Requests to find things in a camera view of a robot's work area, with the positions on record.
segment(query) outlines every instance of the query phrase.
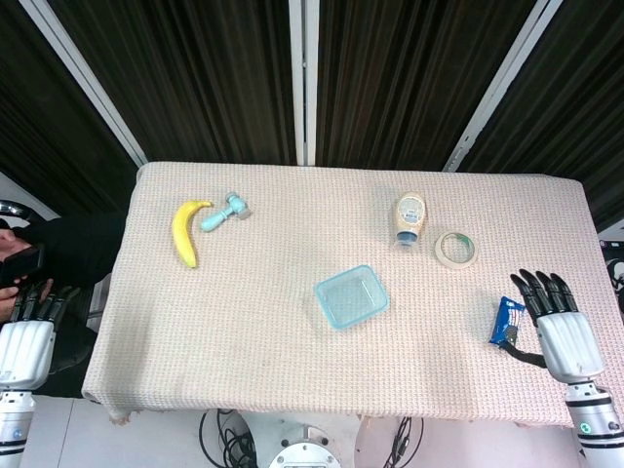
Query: robotic hand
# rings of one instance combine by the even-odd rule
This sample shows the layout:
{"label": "robotic hand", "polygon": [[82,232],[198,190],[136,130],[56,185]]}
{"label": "robotic hand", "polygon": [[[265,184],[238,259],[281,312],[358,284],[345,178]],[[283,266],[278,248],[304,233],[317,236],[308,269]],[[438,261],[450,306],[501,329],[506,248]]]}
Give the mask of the robotic hand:
{"label": "robotic hand", "polygon": [[587,317],[558,275],[520,274],[511,279],[537,327],[548,372],[567,384],[565,404],[587,461],[592,468],[624,467],[624,429],[611,396],[594,382],[605,367]]}
{"label": "robotic hand", "polygon": [[24,288],[0,331],[0,467],[17,468],[35,402],[32,390],[48,377],[57,330],[67,303],[80,291],[65,287],[39,301],[45,283]]}

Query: black curtain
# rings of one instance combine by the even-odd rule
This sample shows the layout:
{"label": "black curtain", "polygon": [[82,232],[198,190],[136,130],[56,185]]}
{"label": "black curtain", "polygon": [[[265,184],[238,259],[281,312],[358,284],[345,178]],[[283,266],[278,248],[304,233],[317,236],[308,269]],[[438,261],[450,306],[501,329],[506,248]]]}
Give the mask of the black curtain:
{"label": "black curtain", "polygon": [[321,2],[317,165],[440,171],[533,4]]}
{"label": "black curtain", "polygon": [[288,0],[52,0],[149,160],[296,164]]}
{"label": "black curtain", "polygon": [[135,166],[17,1],[0,2],[0,171],[60,215],[125,210]]}
{"label": "black curtain", "polygon": [[575,178],[599,230],[624,217],[624,3],[563,3],[460,171]]}

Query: clear plastic container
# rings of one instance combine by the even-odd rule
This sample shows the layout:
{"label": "clear plastic container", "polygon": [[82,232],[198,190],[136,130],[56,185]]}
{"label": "clear plastic container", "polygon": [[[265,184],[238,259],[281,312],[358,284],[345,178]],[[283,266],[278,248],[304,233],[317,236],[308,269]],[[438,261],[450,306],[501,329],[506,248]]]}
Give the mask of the clear plastic container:
{"label": "clear plastic container", "polygon": [[388,294],[368,265],[340,273],[314,287],[332,327],[343,330],[388,308]]}

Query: masking tape roll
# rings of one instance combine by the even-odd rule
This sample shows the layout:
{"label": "masking tape roll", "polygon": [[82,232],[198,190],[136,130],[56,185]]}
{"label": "masking tape roll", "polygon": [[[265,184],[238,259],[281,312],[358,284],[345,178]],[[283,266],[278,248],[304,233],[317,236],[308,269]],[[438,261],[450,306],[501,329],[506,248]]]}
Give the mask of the masking tape roll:
{"label": "masking tape roll", "polygon": [[[456,261],[451,260],[445,255],[442,249],[442,245],[446,239],[449,239],[452,237],[463,242],[468,248],[468,259],[466,261],[456,262]],[[470,239],[465,234],[462,234],[460,232],[455,232],[455,231],[447,231],[442,236],[440,236],[438,240],[436,241],[436,247],[434,248],[434,251],[436,253],[436,257],[438,258],[438,260],[443,265],[447,266],[448,268],[452,268],[453,270],[461,270],[463,268],[469,267],[477,260],[477,256],[479,253],[477,244],[475,244],[472,239]]]}

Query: teal toy hammer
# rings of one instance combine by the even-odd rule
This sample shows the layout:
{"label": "teal toy hammer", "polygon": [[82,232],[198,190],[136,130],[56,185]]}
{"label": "teal toy hammer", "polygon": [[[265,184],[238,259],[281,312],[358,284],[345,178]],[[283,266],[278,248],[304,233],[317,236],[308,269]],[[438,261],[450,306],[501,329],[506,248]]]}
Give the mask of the teal toy hammer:
{"label": "teal toy hammer", "polygon": [[226,219],[236,214],[239,219],[249,217],[252,212],[247,202],[238,196],[236,192],[230,192],[225,196],[227,207],[218,213],[211,214],[202,221],[202,230],[206,232],[217,229]]}

